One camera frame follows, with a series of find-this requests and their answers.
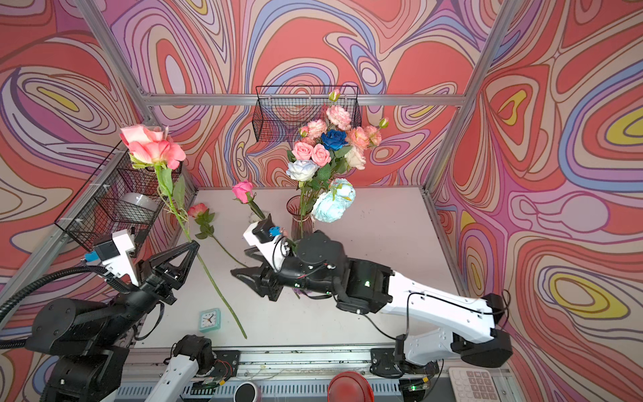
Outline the pink glass vase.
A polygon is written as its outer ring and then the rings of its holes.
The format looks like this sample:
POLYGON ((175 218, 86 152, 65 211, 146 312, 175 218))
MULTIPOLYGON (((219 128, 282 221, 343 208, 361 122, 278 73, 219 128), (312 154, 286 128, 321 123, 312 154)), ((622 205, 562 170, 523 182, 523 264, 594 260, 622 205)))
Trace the pink glass vase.
POLYGON ((309 214, 301 212, 301 196, 291 197, 286 203, 286 211, 291 216, 291 239, 300 241, 314 232, 314 222, 309 214))

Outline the magenta rose stem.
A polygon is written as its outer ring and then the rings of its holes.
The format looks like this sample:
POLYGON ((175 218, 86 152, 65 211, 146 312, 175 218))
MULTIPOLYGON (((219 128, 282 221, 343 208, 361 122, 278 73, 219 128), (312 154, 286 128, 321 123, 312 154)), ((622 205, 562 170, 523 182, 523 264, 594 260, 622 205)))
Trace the magenta rose stem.
POLYGON ((251 182, 244 181, 232 187, 234 197, 241 202, 241 204, 248 205, 251 211, 260 219, 266 218, 266 215, 255 202, 254 186, 251 182))

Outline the coral pink rose stem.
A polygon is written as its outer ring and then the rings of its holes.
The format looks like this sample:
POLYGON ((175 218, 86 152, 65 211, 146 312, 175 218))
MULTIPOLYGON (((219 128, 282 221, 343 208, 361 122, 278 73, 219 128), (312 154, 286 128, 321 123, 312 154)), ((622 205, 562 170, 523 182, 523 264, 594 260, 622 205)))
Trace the coral pink rose stem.
POLYGON ((188 241, 197 240, 199 226, 190 218, 186 206, 185 177, 173 176, 186 159, 182 147, 172 140, 167 127, 135 125, 123 127, 122 142, 127 147, 134 169, 152 169, 157 178, 157 193, 164 209, 171 214, 188 241))

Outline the light pink rose stem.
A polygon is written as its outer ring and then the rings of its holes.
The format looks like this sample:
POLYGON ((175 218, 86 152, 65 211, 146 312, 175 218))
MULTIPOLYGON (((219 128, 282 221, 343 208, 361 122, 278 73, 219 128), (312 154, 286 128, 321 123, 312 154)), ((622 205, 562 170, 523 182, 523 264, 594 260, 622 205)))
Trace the light pink rose stem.
POLYGON ((324 147, 322 144, 317 144, 315 147, 313 147, 313 151, 311 152, 311 160, 318 167, 322 168, 331 162, 332 157, 326 147, 324 147))

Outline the white blue rose stem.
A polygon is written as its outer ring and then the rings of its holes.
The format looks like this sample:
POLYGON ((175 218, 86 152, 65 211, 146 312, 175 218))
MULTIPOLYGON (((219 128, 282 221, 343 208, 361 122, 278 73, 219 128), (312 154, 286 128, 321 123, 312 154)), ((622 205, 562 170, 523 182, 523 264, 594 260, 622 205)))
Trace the white blue rose stem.
POLYGON ((305 194, 304 194, 304 187, 306 186, 306 182, 309 182, 313 179, 316 171, 318 171, 319 167, 314 164, 312 160, 308 161, 295 161, 295 162, 288 162, 288 169, 286 170, 286 173, 288 176, 296 180, 299 184, 299 189, 300 189, 300 196, 301 196, 301 212, 305 214, 305 206, 304 206, 304 199, 305 199, 305 194))

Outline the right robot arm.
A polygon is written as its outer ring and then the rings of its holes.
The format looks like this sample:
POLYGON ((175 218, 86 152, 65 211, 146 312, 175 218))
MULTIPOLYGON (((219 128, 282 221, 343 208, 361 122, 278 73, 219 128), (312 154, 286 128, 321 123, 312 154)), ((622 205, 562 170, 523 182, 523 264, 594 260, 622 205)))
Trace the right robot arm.
POLYGON ((408 328, 395 337, 394 361, 402 369, 460 358, 482 368, 499 368, 513 355, 511 338, 499 324, 507 306, 494 293, 474 299, 422 285, 373 261, 345 254, 343 245, 321 231, 288 246, 283 236, 268 240, 247 234, 246 253, 259 266, 231 274, 256 294, 277 301, 285 287, 331 298, 339 310, 359 316, 383 313, 430 323, 422 335, 408 328))

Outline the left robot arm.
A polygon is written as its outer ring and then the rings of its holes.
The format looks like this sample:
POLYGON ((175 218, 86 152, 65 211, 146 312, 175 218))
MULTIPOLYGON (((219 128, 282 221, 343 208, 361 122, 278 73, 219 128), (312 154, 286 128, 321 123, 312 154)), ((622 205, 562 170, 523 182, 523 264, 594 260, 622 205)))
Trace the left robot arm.
POLYGON ((159 303, 172 305, 186 282, 199 243, 190 241, 137 263, 142 284, 116 277, 109 303, 56 299, 41 309, 28 338, 3 340, 3 349, 26 348, 58 357, 40 397, 43 401, 102 401, 116 392, 129 349, 119 340, 159 303))

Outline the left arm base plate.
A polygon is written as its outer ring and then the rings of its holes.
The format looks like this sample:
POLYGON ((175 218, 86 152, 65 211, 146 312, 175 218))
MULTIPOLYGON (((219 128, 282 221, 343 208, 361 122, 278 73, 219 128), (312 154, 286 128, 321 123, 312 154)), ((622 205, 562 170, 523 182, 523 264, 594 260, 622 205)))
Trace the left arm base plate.
POLYGON ((213 368, 207 375, 198 375, 198 377, 213 377, 219 380, 229 380, 234 373, 233 366, 230 362, 216 358, 213 368))

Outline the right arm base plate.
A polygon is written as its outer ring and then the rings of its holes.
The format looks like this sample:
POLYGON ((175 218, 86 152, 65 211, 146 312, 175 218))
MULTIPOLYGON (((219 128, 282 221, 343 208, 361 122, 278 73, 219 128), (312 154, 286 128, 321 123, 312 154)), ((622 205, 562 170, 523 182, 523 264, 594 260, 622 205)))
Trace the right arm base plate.
POLYGON ((395 380, 405 375, 425 375, 425 367, 395 359, 393 348, 370 349, 369 372, 380 378, 395 380))

